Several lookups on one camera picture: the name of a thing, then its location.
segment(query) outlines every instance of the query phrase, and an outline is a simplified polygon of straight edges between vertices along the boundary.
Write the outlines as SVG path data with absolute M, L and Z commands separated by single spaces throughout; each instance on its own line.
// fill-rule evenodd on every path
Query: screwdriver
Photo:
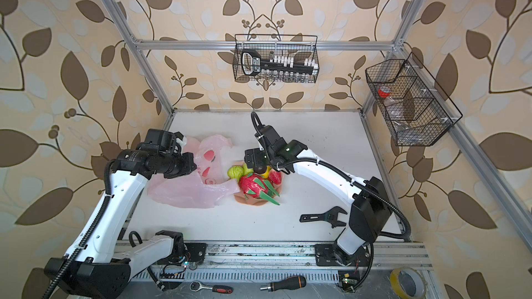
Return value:
M 268 290 L 270 292 L 276 290 L 297 290 L 305 287 L 306 279 L 303 276 L 292 276 L 280 282 L 271 282 L 268 285 L 261 286 L 261 291 Z

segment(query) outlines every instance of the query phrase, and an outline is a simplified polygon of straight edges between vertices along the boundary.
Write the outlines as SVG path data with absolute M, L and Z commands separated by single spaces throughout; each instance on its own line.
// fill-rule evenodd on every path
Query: tape roll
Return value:
M 399 274 L 401 271 L 412 277 L 414 285 L 416 285 L 416 293 L 414 293 L 413 296 L 407 294 L 399 282 Z M 394 292 L 401 299 L 422 299 L 427 293 L 427 282 L 422 275 L 410 267 L 401 267 L 392 270 L 392 273 L 390 274 L 390 284 L 392 285 Z

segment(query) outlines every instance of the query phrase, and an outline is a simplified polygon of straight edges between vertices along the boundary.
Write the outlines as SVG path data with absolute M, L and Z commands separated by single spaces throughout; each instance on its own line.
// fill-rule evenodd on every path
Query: wire basket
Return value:
M 320 70 L 317 36 L 236 34 L 235 81 L 316 83 Z
M 365 70 L 397 146 L 431 146 L 463 116 L 430 72 L 435 86 L 424 83 L 415 69 L 418 63 L 410 54 L 407 60 L 389 59 Z M 448 113 L 437 98 L 449 100 L 459 115 Z

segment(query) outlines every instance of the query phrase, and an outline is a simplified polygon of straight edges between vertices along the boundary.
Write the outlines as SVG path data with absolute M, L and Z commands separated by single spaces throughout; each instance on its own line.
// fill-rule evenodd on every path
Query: white tabletop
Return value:
M 259 112 L 264 125 L 273 126 L 287 142 L 306 144 L 323 160 L 356 176 L 381 179 L 377 163 L 358 112 Z M 234 145 L 224 149 L 224 169 L 243 160 L 244 150 L 257 148 L 249 112 L 177 112 L 170 131 L 201 140 L 221 134 Z M 349 212 L 331 192 L 298 174 L 284 177 L 283 191 L 276 200 L 256 207 L 225 196 L 210 209 L 181 209 L 154 202 L 146 195 L 138 202 L 128 230 L 151 238 L 160 230 L 183 233 L 185 240 L 205 241 L 334 241 L 343 227 L 331 228 L 325 221 L 300 223 L 302 214 L 324 213 L 334 206 Z M 348 222 L 347 215 L 339 220 Z M 384 231 L 399 233 L 395 216 Z M 378 241 L 396 241 L 379 237 Z

